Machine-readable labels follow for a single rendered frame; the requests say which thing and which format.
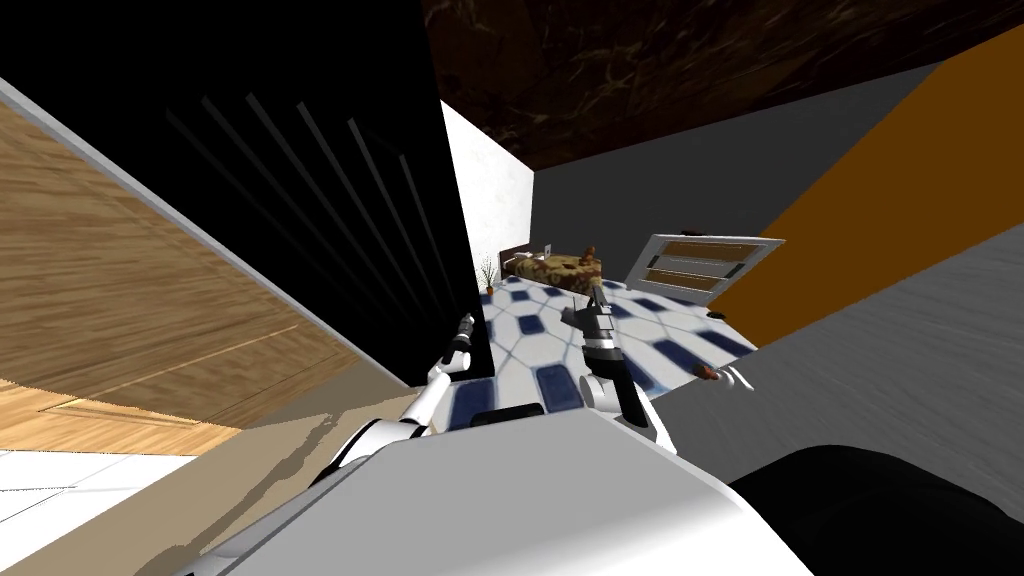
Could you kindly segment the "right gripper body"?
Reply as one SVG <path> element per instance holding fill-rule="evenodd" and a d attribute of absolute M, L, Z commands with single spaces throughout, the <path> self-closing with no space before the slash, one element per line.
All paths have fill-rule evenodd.
<path fill-rule="evenodd" d="M 602 286 L 592 286 L 584 308 L 564 307 L 561 322 L 580 330 L 587 346 L 615 346 L 613 314 Z"/>

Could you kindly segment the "bed with camouflage cover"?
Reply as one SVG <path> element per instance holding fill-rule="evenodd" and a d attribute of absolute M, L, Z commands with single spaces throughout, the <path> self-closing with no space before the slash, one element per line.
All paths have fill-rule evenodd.
<path fill-rule="evenodd" d="M 581 255 L 535 253 L 525 248 L 522 245 L 499 253 L 502 279 L 515 276 L 581 295 L 589 295 L 603 280 L 602 261 L 595 257 L 593 245 L 587 246 Z"/>

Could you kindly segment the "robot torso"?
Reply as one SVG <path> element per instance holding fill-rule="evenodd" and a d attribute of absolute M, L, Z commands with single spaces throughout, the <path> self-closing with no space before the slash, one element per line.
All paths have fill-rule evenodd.
<path fill-rule="evenodd" d="M 590 409 L 403 439 L 174 576 L 813 576 L 726 484 Z"/>

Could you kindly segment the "black slatted door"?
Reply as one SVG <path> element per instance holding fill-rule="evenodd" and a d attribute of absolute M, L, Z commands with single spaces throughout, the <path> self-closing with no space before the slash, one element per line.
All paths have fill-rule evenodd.
<path fill-rule="evenodd" d="M 0 0 L 0 79 L 409 387 L 481 310 L 421 0 Z"/>

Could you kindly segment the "light wooden door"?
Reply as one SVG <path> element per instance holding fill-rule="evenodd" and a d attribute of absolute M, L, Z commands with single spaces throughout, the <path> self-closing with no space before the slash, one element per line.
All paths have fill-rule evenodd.
<path fill-rule="evenodd" d="M 407 395 L 2 79 L 0 377 L 233 428 Z"/>

